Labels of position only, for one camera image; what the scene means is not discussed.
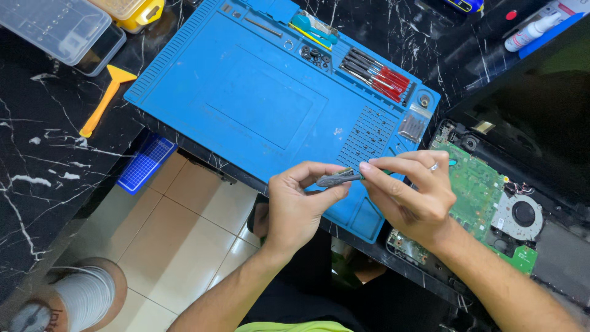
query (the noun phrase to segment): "white tile floor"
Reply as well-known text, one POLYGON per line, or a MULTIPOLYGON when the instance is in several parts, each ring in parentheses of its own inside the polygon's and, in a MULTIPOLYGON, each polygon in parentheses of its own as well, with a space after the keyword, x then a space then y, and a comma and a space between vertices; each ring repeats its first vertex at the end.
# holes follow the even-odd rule
POLYGON ((125 305, 101 331, 165 331, 258 250, 245 225, 256 194, 174 153, 135 196, 116 185, 60 263, 101 256, 125 272, 125 305))

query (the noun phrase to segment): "forearm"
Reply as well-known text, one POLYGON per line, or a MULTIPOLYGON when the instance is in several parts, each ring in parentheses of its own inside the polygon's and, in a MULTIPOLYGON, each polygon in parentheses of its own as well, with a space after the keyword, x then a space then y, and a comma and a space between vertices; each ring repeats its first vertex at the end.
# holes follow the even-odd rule
POLYGON ((503 331, 577 331, 539 285, 453 222, 444 244, 429 248, 475 293, 503 331))
POLYGON ((234 331, 290 257, 264 247, 201 295, 168 331, 234 331))

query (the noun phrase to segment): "white spool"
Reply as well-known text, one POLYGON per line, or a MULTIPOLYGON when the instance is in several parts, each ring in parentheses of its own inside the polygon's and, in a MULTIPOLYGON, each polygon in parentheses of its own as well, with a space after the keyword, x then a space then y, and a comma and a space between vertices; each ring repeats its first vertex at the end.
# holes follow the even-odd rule
POLYGON ((73 273, 53 285, 68 314, 68 331, 80 332, 104 318, 113 304, 113 277, 98 266, 55 266, 54 269, 74 269, 73 273))

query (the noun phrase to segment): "white spray bottle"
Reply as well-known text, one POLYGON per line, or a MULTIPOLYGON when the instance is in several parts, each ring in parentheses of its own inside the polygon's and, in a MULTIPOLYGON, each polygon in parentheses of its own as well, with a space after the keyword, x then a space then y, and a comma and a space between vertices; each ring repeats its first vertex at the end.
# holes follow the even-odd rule
POLYGON ((546 16, 536 22, 530 23, 524 29, 510 36, 504 42, 504 46, 510 52, 518 51, 525 45, 530 44, 533 40, 541 37, 545 31, 553 27, 560 16, 561 13, 557 12, 551 16, 546 16))

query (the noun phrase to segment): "blue cutting mat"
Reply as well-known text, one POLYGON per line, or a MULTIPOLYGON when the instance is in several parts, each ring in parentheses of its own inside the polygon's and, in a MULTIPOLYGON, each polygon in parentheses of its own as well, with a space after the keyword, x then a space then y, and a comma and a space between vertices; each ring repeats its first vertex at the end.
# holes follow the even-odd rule
MULTIPOLYGON (((319 48, 285 25, 299 11, 289 0, 204 0, 125 98, 265 182, 305 160, 357 171, 416 150, 397 127, 418 96, 432 112, 439 94, 345 35, 332 52, 319 48), (304 45, 330 57, 328 70, 300 57, 304 45), (402 103, 338 68, 352 46, 410 79, 402 103)), ((371 243, 385 220, 358 181, 324 216, 371 243)))
POLYGON ((117 180, 118 185, 131 195, 135 195, 174 150, 176 144, 157 134, 151 134, 139 152, 125 166, 123 174, 117 180))

